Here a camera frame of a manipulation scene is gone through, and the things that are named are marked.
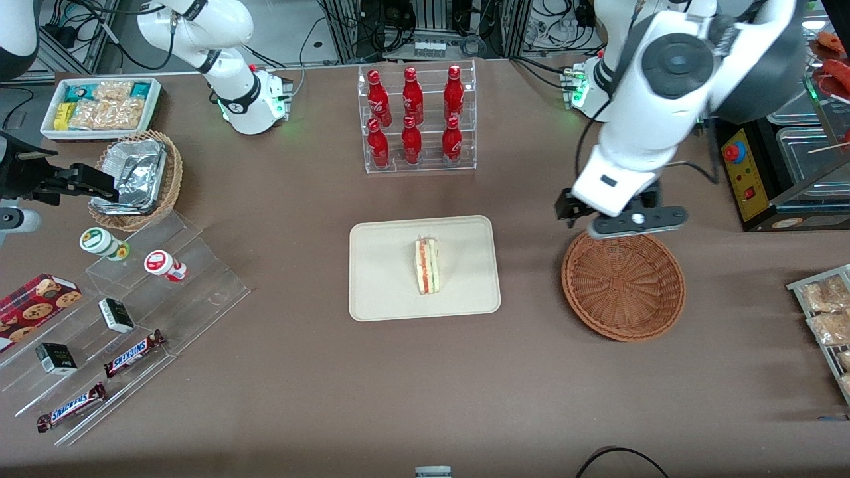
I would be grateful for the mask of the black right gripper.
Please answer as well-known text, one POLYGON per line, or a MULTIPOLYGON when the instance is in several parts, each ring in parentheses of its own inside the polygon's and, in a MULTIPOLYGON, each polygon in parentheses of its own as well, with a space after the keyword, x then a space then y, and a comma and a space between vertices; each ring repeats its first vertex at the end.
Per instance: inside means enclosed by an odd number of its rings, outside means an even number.
POLYGON ((8 133, 2 135, 1 193, 2 199, 25 199, 49 206, 60 206, 64 194, 98 197, 106 202, 119 202, 116 179, 95 167, 74 163, 66 170, 66 185, 55 181, 56 172, 48 158, 57 155, 53 149, 28 144, 8 133))

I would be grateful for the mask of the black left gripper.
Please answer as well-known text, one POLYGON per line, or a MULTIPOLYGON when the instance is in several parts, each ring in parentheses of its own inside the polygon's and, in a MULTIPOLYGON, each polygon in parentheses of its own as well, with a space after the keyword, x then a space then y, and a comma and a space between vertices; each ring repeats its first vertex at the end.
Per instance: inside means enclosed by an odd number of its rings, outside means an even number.
MULTIPOLYGON (((661 179, 656 178, 651 184, 647 185, 641 193, 635 194, 625 207, 625 211, 629 214, 635 214, 639 210, 653 210, 662 207, 661 194, 661 179)), ((564 188, 558 195, 558 199, 554 204, 556 219, 564 222, 568 229, 573 229, 579 218, 597 214, 597 211, 591 206, 586 205, 582 200, 577 199, 572 194, 571 188, 564 188)))

